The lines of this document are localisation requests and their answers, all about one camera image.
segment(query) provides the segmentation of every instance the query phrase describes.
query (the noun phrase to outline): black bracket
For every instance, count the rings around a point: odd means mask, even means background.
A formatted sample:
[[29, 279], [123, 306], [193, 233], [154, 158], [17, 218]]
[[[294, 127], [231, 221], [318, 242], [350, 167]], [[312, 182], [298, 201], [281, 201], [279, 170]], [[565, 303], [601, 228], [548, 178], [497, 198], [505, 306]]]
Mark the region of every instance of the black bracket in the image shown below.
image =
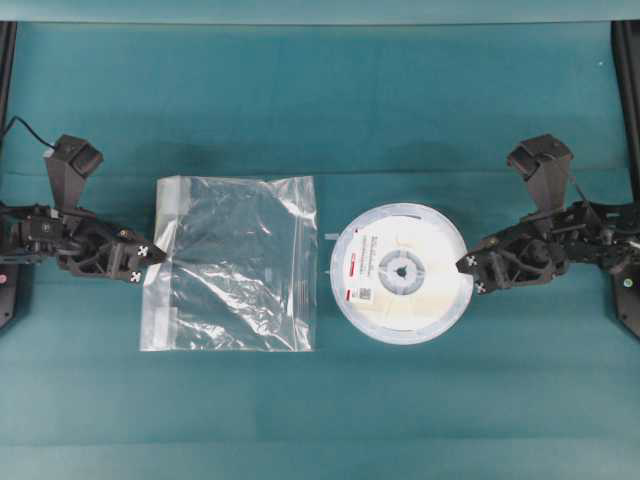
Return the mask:
[[[611, 45], [629, 148], [629, 176], [634, 201], [640, 201], [640, 20], [613, 22]], [[640, 266], [613, 275], [618, 318], [640, 336]]]

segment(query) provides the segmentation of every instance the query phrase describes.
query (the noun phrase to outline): metal frame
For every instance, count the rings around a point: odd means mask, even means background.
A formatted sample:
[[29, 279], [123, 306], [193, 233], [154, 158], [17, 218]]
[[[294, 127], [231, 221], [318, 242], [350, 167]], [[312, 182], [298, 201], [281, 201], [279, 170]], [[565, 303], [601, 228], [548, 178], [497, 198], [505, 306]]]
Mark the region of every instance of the metal frame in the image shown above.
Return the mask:
[[[0, 22], [0, 127], [2, 131], [4, 131], [9, 102], [17, 30], [18, 24], [15, 22]], [[3, 228], [0, 224], [0, 242], [3, 240], [2, 236]], [[0, 265], [0, 328], [7, 325], [14, 315], [18, 271], [18, 265]]]

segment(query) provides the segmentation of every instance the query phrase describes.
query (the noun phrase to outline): clear plastic bag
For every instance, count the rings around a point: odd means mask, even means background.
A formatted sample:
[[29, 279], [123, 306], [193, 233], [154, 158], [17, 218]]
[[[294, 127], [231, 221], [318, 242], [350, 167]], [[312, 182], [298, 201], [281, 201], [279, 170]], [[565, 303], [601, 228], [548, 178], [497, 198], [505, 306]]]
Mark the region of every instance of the clear plastic bag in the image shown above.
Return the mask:
[[156, 208], [141, 350], [313, 349], [313, 177], [164, 178]]

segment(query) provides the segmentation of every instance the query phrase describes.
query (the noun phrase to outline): table surface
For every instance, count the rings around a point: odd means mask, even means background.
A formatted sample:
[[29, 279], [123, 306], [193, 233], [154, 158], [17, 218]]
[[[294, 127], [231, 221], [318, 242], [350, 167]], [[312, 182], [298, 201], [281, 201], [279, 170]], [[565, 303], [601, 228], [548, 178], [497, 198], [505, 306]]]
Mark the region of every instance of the table surface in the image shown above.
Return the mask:
[[[371, 28], [21, 24], [10, 114], [105, 162], [82, 205], [150, 234], [157, 178], [314, 174], [319, 270], [377, 205], [469, 245], [533, 210], [505, 155], [550, 132], [587, 195], [630, 199], [608, 23]], [[51, 201], [16, 128], [5, 203]], [[569, 197], [575, 198], [573, 192]], [[640, 343], [609, 278], [473, 298], [426, 344], [359, 333], [319, 274], [317, 351], [137, 351], [141, 292], [24, 269], [0, 334], [7, 478], [633, 478]]]

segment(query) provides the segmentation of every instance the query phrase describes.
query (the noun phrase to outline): spool label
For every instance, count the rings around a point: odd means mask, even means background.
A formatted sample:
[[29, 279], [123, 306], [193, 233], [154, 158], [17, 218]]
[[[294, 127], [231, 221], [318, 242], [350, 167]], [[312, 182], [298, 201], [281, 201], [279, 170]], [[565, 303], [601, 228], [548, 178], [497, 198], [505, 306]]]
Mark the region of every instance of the spool label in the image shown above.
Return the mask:
[[373, 303], [378, 269], [377, 235], [356, 230], [353, 247], [347, 252], [346, 300], [353, 303]]

